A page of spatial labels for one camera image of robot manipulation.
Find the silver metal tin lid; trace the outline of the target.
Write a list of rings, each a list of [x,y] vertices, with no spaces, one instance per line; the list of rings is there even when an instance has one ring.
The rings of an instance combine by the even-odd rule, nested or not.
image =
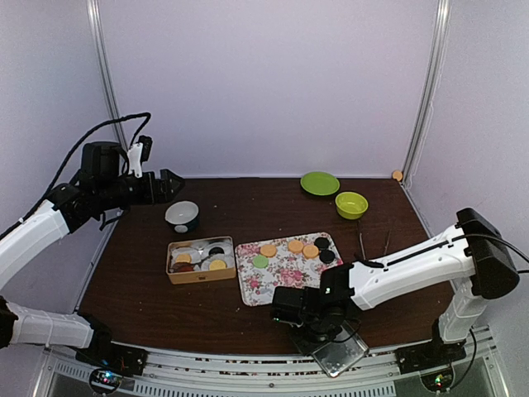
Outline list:
[[[369,353],[369,347],[359,335],[359,330],[359,323],[343,323],[341,332],[334,340],[325,342],[311,353],[327,376],[336,378]]]

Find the floral rectangular tray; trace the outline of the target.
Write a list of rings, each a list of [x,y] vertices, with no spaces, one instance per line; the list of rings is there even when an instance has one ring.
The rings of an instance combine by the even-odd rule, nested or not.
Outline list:
[[[325,237],[330,241],[328,250],[336,255],[331,264],[324,264],[319,260],[320,250],[314,245],[318,237]],[[303,251],[299,254],[288,250],[288,243],[295,239],[304,243]],[[257,269],[252,261],[255,256],[261,255],[260,247],[265,244],[276,245],[277,254],[268,257],[269,265],[265,269]],[[324,270],[343,263],[336,244],[327,232],[242,243],[236,246],[235,256],[241,299],[249,307],[271,304],[274,290],[279,286],[316,288]]]

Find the beige cookie tin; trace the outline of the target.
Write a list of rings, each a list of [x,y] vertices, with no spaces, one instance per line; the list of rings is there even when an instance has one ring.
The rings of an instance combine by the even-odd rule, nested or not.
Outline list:
[[[214,246],[222,246],[225,255],[209,256]],[[178,254],[188,253],[192,257],[191,264],[174,264]],[[211,261],[223,260],[227,264],[225,270],[209,270]],[[174,273],[173,268],[192,265],[193,272]],[[166,275],[172,285],[196,284],[208,281],[231,280],[236,277],[236,259],[231,237],[210,237],[184,242],[171,242],[167,249]]]

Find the metal tongs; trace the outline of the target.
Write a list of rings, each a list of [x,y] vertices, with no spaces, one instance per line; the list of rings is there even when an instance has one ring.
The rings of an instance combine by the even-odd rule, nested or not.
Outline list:
[[[382,256],[386,256],[388,254],[388,248],[389,248],[391,235],[392,235],[392,230],[390,229],[386,233],[386,237],[385,237],[385,240],[384,240],[384,250],[383,250]],[[358,231],[358,241],[359,241],[359,244],[360,244],[360,258],[363,261],[367,261],[368,257],[366,255],[365,244],[364,244],[364,241],[363,241],[363,232],[360,229]]]

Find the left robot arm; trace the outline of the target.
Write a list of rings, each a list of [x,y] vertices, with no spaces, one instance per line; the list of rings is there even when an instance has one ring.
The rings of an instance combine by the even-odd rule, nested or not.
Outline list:
[[[110,222],[109,210],[169,203],[185,186],[182,177],[162,169],[158,175],[141,166],[150,155],[151,139],[124,151],[99,141],[83,147],[81,166],[65,184],[54,184],[42,203],[1,239],[1,284],[6,285],[48,246],[74,233],[90,219]],[[25,343],[86,349],[101,367],[113,366],[118,348],[104,325],[88,316],[59,314],[1,301],[1,346]]]

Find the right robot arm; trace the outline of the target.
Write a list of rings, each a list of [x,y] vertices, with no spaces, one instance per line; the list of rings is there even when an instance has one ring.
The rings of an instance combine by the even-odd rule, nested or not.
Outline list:
[[[464,208],[455,225],[433,238],[373,260],[324,270],[319,285],[275,289],[270,317],[290,326],[290,337],[304,355],[328,344],[345,344],[357,332],[347,326],[360,313],[398,296],[450,280],[460,287],[437,320],[423,356],[435,366],[455,352],[487,302],[511,293],[520,282],[511,254],[517,248],[480,213]]]

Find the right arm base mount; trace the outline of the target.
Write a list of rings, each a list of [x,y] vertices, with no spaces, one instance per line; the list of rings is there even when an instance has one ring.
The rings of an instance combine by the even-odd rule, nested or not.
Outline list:
[[[432,325],[432,339],[413,346],[400,347],[394,354],[401,374],[424,371],[449,365],[466,358],[465,341],[444,343],[439,330],[439,320]]]

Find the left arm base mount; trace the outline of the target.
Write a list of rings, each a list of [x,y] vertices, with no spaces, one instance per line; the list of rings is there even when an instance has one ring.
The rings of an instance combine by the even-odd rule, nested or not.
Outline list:
[[[87,348],[73,347],[77,361],[128,377],[143,374],[148,357],[145,349],[117,344],[106,324],[91,314],[81,313],[81,317],[88,321],[93,336]]]

